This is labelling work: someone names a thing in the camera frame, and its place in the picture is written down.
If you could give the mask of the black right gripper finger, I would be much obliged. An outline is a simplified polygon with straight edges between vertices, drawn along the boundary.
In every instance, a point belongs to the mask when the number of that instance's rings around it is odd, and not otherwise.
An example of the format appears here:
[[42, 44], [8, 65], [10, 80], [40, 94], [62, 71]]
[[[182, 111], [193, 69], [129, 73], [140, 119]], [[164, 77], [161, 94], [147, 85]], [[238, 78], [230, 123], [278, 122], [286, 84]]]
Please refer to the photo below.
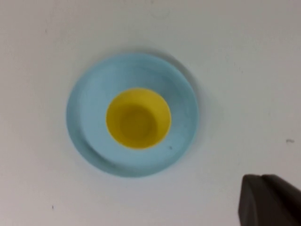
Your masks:
[[277, 175], [244, 175], [238, 216], [242, 226], [300, 226], [301, 191]]

